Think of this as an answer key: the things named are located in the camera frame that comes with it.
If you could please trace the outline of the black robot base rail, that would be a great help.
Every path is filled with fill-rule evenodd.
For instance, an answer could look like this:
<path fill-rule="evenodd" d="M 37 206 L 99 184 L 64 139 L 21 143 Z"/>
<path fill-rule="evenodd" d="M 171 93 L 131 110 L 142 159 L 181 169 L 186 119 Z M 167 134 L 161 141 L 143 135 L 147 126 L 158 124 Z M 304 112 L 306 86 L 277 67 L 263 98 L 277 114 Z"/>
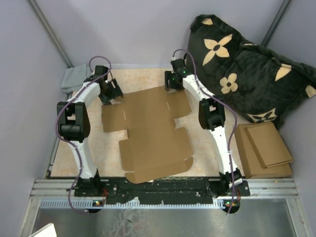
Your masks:
<path fill-rule="evenodd" d="M 213 199 L 231 199 L 218 177 L 169 177 L 133 184 L 123 177 L 101 177 L 98 184 L 88 187 L 82 181 L 73 188 L 76 197 L 100 197 L 106 204 L 125 204 L 138 198 L 141 205 L 212 204 Z"/>

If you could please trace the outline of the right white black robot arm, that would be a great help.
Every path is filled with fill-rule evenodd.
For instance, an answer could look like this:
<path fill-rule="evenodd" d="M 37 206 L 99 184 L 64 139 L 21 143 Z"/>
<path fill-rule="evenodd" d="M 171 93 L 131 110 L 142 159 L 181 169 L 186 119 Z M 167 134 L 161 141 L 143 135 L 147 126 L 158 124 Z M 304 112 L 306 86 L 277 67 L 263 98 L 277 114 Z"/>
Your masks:
<path fill-rule="evenodd" d="M 198 101 L 198 121 L 215 140 L 219 155 L 220 187 L 212 192 L 214 197 L 236 196 L 237 186 L 242 184 L 241 172 L 236 165 L 225 131 L 225 109 L 219 99 L 210 92 L 198 77 L 186 68 L 184 59 L 171 60 L 172 71 L 165 71 L 165 90 L 189 91 Z"/>

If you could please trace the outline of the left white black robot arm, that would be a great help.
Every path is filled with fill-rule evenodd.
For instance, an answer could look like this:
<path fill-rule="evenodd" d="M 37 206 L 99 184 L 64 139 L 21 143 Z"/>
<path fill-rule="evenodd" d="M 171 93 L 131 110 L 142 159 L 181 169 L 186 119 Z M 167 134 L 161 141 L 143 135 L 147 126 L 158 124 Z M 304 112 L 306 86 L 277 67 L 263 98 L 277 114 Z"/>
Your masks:
<path fill-rule="evenodd" d="M 71 148 L 79 171 L 71 187 L 77 197 L 99 196 L 103 191 L 88 143 L 91 125 L 87 108 L 97 97 L 102 105 L 110 105 L 112 100 L 123 96 L 117 80 L 108 79 L 111 74 L 110 68 L 96 66 L 94 74 L 84 80 L 71 99 L 57 104 L 57 136 Z"/>

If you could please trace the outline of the brown cardboard box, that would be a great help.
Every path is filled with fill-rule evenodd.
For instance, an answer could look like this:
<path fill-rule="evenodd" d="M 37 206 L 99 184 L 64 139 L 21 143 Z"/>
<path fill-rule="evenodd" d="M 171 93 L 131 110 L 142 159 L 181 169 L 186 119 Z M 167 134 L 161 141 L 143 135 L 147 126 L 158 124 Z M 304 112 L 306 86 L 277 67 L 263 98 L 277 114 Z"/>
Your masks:
<path fill-rule="evenodd" d="M 104 132 L 126 130 L 119 141 L 126 179 L 140 184 L 188 171 L 194 162 L 185 127 L 175 119 L 191 113 L 185 91 L 166 92 L 164 86 L 127 93 L 118 103 L 102 107 Z"/>

